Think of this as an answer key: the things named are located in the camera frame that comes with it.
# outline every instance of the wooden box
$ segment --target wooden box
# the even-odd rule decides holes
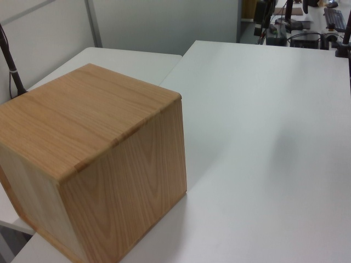
[[[186,193],[181,96],[88,64],[0,106],[0,180],[73,262],[118,262]]]

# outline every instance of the gray floor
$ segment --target gray floor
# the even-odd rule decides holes
[[[242,44],[256,44],[259,37],[253,35],[254,22],[241,22],[241,37],[240,43]]]
[[[30,235],[0,226],[0,263],[10,263],[30,238]]]

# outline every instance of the keyboard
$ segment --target keyboard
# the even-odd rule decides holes
[[[334,23],[335,30],[338,32],[345,32],[346,23],[340,10],[335,10],[332,8],[324,8],[324,15],[327,25]]]

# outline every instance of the office desk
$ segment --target office desk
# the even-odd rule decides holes
[[[87,63],[93,63],[133,78],[160,85],[181,58],[179,55],[87,48],[29,90],[39,87]],[[1,184],[0,225],[31,235],[35,234],[35,231],[18,217]]]
[[[286,0],[278,0],[276,7],[281,8],[284,6]],[[293,7],[300,7],[302,8],[302,3],[293,4]],[[349,18],[350,10],[351,10],[351,0],[341,0],[339,1],[339,6],[335,8],[337,10],[341,10],[342,15],[344,16],[344,20],[347,23],[347,20]],[[274,24],[275,20],[279,18],[280,16],[272,16],[272,21],[271,23]],[[304,14],[303,16],[292,16],[292,19],[298,20],[298,21],[311,21],[311,28],[310,30],[316,31],[318,33],[322,33],[323,31],[326,30],[327,23],[324,17],[324,7],[308,7],[308,14]]]
[[[195,42],[161,84],[183,97],[188,194],[122,262],[348,262],[348,74],[322,50]],[[68,262],[35,235],[14,263],[48,259]]]

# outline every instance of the black stand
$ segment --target black stand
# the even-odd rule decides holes
[[[5,35],[3,34],[3,29],[2,29],[1,24],[0,24],[0,47],[1,47],[2,53],[4,54],[7,66],[10,69],[10,73],[12,75],[13,81],[16,84],[18,96],[25,94],[27,92],[27,90],[25,90],[23,87],[22,81],[20,79],[17,68],[15,66],[15,62],[12,59],[10,49],[9,49],[8,43],[6,41]]]
[[[277,20],[275,20],[276,24],[285,25],[285,28],[288,30],[288,32],[291,32],[292,30],[303,30],[303,24],[300,21],[291,19],[292,4],[293,4],[293,0],[287,0],[285,17],[278,18]]]
[[[337,51],[335,51],[335,56],[338,58],[348,58],[349,57],[349,41],[350,41],[350,35],[351,35],[351,11],[349,14],[349,20],[347,21],[346,25],[346,30],[345,30],[345,35],[342,43],[338,43],[338,48]]]

